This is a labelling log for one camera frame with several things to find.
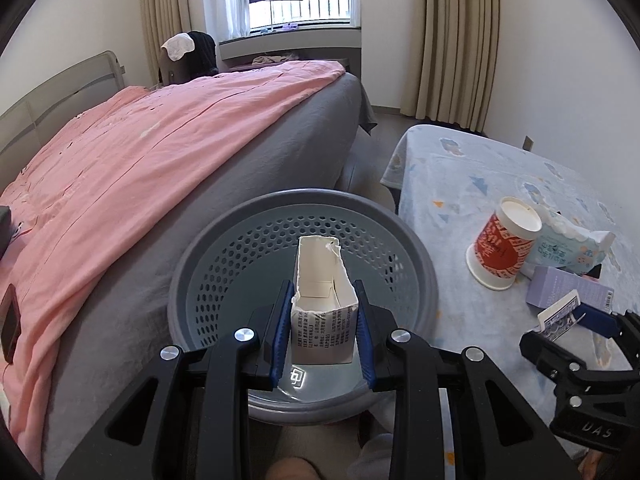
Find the torn white carton box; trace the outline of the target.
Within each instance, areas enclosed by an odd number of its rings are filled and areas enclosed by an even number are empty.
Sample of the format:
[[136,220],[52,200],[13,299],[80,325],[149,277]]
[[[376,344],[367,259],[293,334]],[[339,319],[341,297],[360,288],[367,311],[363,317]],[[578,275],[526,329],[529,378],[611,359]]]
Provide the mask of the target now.
[[291,310],[292,363],[352,362],[357,316],[358,299],[340,241],[333,236],[299,237]]

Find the small black block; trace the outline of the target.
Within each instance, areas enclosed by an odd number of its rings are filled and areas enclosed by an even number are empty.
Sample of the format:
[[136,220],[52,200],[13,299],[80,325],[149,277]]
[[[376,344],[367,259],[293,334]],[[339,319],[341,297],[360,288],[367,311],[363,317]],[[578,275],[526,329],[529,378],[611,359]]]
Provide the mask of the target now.
[[602,264],[599,263],[590,269],[587,273],[584,274],[585,278],[592,278],[593,280],[598,280],[601,276],[602,272]]

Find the small blue patterned box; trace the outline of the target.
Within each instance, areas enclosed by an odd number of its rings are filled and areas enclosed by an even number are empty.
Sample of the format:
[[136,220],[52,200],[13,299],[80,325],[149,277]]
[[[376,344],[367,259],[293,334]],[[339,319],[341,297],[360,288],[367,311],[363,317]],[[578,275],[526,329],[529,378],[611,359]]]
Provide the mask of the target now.
[[581,305],[577,289],[573,289],[537,315],[538,333],[550,340],[560,338],[576,323],[573,312]]

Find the purple toothpaste box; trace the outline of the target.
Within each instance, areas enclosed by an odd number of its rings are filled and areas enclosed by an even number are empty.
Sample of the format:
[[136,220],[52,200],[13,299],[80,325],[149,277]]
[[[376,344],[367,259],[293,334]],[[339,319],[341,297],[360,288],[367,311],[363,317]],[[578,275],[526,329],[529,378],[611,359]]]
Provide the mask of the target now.
[[547,309],[572,290],[578,292],[582,304],[602,311],[612,310],[614,290],[611,287],[546,266],[536,267],[525,301],[531,307]]

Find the blue white wipes packet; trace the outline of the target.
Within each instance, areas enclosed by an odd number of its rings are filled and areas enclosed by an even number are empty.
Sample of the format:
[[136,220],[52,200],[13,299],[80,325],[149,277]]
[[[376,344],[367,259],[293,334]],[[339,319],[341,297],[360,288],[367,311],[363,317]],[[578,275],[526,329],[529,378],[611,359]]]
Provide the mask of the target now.
[[611,231],[589,231],[546,206],[537,205],[534,211],[542,229],[521,268],[526,278],[538,266],[584,275],[604,260],[615,240]]

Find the red white paper cup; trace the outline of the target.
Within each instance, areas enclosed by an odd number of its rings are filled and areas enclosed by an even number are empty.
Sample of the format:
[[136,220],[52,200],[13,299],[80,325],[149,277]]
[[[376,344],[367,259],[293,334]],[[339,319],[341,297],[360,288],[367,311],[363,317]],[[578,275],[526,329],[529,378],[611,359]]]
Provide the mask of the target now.
[[506,196],[465,252],[465,263],[480,284],[506,290],[515,282],[542,229],[534,208]]

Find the grey perforated trash basket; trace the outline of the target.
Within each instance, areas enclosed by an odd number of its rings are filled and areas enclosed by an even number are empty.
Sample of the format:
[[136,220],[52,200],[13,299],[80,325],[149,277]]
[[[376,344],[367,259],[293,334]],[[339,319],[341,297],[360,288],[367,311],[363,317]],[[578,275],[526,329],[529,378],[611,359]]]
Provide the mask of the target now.
[[250,417],[277,425],[338,422],[387,408],[362,376],[355,340],[363,284],[370,304],[398,326],[428,336],[438,287],[422,242],[370,200],[306,188],[255,198],[208,226],[186,250],[168,300],[171,339],[198,350],[247,326],[253,312],[293,287],[283,373],[248,395]]

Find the light blue patterned tablecloth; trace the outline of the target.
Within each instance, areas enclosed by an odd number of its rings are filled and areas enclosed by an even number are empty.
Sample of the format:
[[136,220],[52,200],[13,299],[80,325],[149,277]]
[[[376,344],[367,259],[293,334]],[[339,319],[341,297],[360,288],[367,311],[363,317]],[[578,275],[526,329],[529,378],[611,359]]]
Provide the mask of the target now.
[[418,125],[383,183],[420,240],[429,328],[402,327],[366,286],[368,384],[395,393],[395,427],[352,472],[373,479],[576,479],[573,442],[639,474],[639,312],[578,308],[560,330],[518,279],[539,209],[582,210],[573,171],[500,142]]

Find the pink bed blanket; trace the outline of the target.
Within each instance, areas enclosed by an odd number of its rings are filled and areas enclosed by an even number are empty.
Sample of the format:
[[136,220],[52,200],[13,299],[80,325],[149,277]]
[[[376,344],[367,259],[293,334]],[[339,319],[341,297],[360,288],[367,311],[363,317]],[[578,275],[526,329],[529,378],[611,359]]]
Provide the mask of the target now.
[[17,231],[1,266],[21,315],[1,363],[9,427],[38,460],[58,345],[105,271],[241,148],[344,73],[293,61],[157,90],[128,87],[70,120],[3,191]]

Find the right beige curtain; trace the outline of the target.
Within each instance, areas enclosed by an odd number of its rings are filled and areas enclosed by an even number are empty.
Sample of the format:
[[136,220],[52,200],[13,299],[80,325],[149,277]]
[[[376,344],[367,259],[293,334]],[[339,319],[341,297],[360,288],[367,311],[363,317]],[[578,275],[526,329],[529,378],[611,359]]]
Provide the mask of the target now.
[[500,0],[413,0],[401,114],[482,133],[499,32]]

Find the beige curtain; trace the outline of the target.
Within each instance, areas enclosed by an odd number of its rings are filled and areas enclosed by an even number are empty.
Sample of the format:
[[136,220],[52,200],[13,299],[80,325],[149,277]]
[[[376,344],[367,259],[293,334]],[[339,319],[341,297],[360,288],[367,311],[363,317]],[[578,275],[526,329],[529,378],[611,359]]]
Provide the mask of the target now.
[[500,0],[413,0],[401,114],[482,133],[499,32]]
[[140,0],[145,54],[154,84],[158,83],[160,46],[191,26],[189,0]]

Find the dark smartphone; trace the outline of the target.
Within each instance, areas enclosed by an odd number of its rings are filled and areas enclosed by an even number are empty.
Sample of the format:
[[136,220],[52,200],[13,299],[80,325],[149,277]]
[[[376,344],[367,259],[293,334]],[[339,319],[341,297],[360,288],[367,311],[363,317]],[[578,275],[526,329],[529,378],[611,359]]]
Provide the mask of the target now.
[[22,333],[21,312],[13,284],[9,284],[1,300],[1,350],[3,359],[12,364],[17,339]]

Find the grey window sill bench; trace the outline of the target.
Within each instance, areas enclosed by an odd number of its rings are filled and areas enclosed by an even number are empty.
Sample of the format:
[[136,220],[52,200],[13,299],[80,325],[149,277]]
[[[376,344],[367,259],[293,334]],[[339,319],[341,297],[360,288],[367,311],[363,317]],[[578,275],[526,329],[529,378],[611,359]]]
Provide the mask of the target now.
[[217,48],[221,62],[229,67],[248,63],[259,55],[295,52],[300,58],[340,61],[351,73],[361,76],[359,27],[309,25],[221,41]]

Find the grey pillow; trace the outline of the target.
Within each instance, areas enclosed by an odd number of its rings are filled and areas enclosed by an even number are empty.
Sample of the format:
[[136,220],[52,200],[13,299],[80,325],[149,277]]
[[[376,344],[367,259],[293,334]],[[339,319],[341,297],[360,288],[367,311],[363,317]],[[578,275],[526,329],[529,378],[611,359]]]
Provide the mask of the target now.
[[0,206],[0,258],[3,257],[13,236],[12,211],[9,206]]

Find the chair with clothes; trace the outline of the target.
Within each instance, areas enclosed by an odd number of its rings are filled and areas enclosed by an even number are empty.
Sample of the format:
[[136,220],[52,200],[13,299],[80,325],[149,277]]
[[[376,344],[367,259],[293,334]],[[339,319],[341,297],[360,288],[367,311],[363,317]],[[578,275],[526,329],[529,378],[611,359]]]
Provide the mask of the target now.
[[206,32],[179,32],[160,47],[158,80],[162,86],[218,73],[215,40]]

